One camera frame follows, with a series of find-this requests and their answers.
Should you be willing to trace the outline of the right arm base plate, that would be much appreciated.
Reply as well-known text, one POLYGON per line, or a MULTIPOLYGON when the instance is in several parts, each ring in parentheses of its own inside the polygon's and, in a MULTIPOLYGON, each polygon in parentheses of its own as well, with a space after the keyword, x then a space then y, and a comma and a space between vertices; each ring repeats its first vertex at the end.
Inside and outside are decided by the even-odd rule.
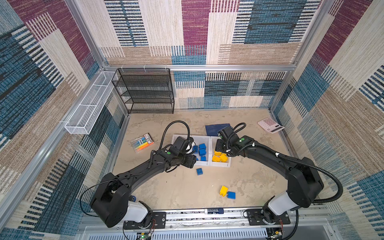
POLYGON ((247 209, 244 217, 248 220, 250 226, 266 226, 266 225, 289 225, 291 220, 287 212, 280 216, 271 215, 271 218, 264 213, 263 209, 247 209))

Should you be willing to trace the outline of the blue long lego brick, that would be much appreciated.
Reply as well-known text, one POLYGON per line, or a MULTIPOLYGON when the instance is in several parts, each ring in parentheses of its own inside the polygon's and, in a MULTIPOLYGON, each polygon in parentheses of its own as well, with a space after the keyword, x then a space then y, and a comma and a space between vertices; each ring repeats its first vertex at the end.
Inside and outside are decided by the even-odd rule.
POLYGON ((206 149, 205 150, 199 150, 199 156, 205 156, 207 154, 206 149))

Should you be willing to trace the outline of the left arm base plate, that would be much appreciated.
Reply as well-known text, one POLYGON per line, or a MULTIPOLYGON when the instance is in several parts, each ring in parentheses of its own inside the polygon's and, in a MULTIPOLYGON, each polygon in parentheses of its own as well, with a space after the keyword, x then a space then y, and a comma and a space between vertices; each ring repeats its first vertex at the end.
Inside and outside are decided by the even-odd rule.
POLYGON ((150 212, 140 223, 124 221, 123 230, 164 229, 166 227, 166 220, 166 212, 150 212))

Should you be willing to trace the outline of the yellow long lego brick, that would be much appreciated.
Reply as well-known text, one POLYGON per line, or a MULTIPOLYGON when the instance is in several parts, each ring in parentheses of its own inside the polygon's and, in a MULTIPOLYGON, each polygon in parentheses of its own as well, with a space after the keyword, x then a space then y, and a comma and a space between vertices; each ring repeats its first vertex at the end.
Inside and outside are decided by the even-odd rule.
POLYGON ((212 157, 212 162, 216 162, 216 163, 220 163, 221 162, 221 158, 220 157, 218 157, 218 156, 213 156, 212 157))

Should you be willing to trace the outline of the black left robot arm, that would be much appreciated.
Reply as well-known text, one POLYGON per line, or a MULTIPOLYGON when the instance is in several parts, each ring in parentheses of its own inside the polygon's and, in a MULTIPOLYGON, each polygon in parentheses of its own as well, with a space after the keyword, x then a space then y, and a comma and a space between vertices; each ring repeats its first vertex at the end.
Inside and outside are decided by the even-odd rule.
POLYGON ((173 144, 160 145, 139 166, 118 175, 106 174, 99 184, 94 185, 96 191, 90 201, 95 212, 93 217, 100 218, 108 228, 121 221, 137 224, 140 229, 153 226, 153 210, 142 201, 134 202, 132 193, 158 174, 170 173, 179 166, 192 169, 197 162, 192 152, 193 142, 187 128, 186 138, 178 137, 173 144))

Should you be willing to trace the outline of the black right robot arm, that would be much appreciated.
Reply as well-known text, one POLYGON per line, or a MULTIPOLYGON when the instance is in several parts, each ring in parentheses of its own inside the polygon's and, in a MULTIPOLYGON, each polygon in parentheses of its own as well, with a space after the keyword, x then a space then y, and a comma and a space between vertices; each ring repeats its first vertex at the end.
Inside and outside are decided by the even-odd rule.
POLYGON ((245 157, 255 160, 282 175, 287 181, 287 190, 272 197, 262 208, 262 217, 266 224, 274 224, 286 211, 308 208, 311 204, 330 203, 343 195, 341 181, 332 173, 315 166, 309 158, 294 158, 279 153, 259 143, 251 137, 238 137, 237 133, 246 127, 245 123, 235 128, 225 127, 218 132, 221 138, 216 144, 216 151, 230 157, 245 157), (320 174, 332 179, 337 185, 337 192, 329 198, 318 199, 324 189, 320 174))

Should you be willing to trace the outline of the blue small lego brick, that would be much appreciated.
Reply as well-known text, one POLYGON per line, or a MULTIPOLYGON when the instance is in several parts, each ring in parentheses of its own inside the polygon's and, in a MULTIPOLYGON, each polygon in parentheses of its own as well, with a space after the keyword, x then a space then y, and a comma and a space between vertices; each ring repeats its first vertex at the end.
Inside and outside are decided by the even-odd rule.
POLYGON ((202 170, 202 168, 198 168, 198 169, 197 169, 197 175, 200 176, 200 175, 202 175, 202 174, 203 174, 203 170, 202 170))

